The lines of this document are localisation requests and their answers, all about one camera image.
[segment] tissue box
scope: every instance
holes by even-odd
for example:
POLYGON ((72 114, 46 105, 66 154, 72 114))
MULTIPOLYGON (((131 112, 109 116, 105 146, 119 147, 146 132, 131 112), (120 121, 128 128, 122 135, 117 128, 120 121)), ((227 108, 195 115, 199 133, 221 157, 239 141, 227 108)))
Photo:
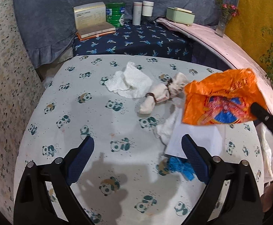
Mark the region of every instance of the tissue box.
POLYGON ((191 25, 194 23, 195 14, 192 11, 185 10, 178 7, 167 7, 166 18, 175 22, 185 25, 191 25))

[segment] white paper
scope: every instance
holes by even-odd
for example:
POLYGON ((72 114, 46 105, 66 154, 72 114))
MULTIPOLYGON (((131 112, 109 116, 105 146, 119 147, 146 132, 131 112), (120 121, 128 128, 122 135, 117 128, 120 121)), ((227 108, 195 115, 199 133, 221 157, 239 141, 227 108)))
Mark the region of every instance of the white paper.
POLYGON ((181 122, 182 115, 183 109, 180 109, 165 154, 187 158, 181 147, 181 139, 185 134, 189 134, 194 142, 198 146, 204 147, 211 156, 220 156, 224 146, 225 126, 220 124, 204 126, 184 124, 181 122))

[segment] floral wallpaper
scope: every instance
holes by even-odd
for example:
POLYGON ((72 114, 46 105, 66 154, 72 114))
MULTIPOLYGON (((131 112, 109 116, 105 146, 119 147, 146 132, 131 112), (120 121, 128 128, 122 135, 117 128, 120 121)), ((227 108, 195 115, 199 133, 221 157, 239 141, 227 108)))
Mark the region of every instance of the floral wallpaper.
POLYGON ((17 29, 12 0, 0 0, 0 211, 11 222, 15 162, 43 91, 17 29))

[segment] green can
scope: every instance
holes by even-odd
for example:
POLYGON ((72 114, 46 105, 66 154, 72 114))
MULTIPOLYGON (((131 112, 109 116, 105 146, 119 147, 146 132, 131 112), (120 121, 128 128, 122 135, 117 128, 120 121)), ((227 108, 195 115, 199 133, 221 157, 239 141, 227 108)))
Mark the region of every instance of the green can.
POLYGON ((125 3, 107 3, 106 21, 119 28, 124 25, 125 3))

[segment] white tissue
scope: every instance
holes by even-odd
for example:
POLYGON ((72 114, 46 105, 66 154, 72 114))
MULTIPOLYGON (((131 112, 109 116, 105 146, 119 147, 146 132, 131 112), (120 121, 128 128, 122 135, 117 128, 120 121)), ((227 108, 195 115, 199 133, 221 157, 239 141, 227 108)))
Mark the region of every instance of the white tissue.
MULTIPOLYGON (((156 99, 156 103, 167 101, 170 98, 175 97, 184 89, 185 85, 191 81, 183 73, 177 73, 173 77, 172 83, 167 87, 163 83, 153 85, 149 92, 153 93, 156 99)), ((140 105, 140 114, 150 114, 155 106, 155 101, 152 96, 147 96, 145 101, 140 105)))
POLYGON ((133 62, 128 62, 124 72, 115 72, 105 83, 107 89, 126 98, 144 97, 153 81, 134 65, 133 62))
POLYGON ((175 106, 174 112, 166 119, 164 124, 159 124, 153 130, 156 138, 160 138, 161 141, 167 145, 170 141, 174 125, 179 114, 179 109, 183 107, 184 99, 175 97, 172 99, 173 105, 175 106))

